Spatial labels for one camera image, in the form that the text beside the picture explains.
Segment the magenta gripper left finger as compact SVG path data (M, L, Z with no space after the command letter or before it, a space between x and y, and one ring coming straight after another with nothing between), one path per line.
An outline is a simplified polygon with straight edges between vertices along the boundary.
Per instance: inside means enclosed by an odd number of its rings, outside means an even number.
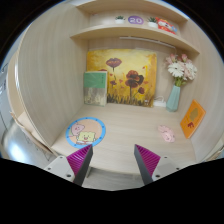
M89 171L92 156L93 147L87 145L67 157L58 156L44 170L81 186Z

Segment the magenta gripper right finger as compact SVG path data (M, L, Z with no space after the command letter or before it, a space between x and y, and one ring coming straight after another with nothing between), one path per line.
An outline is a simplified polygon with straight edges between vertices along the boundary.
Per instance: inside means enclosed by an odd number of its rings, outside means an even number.
M180 170L168 156L159 156L140 145L134 146L134 156L145 185Z

